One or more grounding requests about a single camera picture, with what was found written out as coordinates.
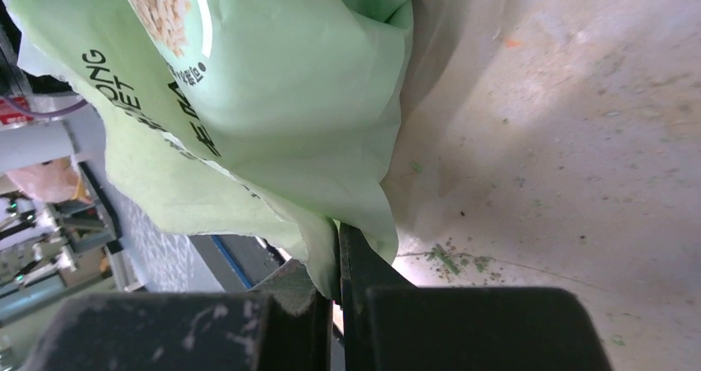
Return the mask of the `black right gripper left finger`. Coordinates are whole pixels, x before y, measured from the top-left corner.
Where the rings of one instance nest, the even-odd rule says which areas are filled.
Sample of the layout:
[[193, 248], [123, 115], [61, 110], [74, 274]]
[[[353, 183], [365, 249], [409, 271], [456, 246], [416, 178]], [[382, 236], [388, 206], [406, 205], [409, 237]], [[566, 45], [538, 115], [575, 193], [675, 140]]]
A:
[[244, 293], [67, 301], [26, 370], [328, 370], [331, 303], [290, 260]]

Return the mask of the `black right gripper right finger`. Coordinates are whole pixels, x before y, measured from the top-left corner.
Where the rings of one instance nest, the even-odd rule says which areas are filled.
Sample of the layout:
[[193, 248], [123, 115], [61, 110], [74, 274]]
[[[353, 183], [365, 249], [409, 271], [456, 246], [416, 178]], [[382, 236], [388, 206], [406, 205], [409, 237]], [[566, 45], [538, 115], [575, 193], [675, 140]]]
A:
[[561, 288], [420, 288], [339, 229], [349, 370], [609, 370], [577, 297]]

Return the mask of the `green cat litter bag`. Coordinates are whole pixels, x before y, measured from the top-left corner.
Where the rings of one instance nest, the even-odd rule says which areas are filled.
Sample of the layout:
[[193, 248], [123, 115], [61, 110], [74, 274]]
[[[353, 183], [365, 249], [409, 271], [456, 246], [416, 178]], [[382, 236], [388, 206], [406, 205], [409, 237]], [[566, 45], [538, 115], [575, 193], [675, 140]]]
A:
[[412, 0], [2, 0], [107, 134], [113, 185], [162, 230], [258, 236], [336, 294], [336, 229], [384, 261]]

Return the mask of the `spilled green litter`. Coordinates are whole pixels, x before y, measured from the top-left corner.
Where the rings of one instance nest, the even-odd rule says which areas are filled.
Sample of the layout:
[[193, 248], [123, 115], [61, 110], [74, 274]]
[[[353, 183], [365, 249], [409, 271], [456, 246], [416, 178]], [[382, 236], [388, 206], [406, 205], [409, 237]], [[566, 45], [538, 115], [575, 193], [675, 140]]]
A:
[[460, 252], [450, 241], [435, 244], [423, 257], [431, 265], [429, 269], [446, 283], [458, 283], [470, 273], [476, 274], [475, 279], [480, 284], [498, 280], [501, 276], [499, 269], [492, 269], [493, 257]]

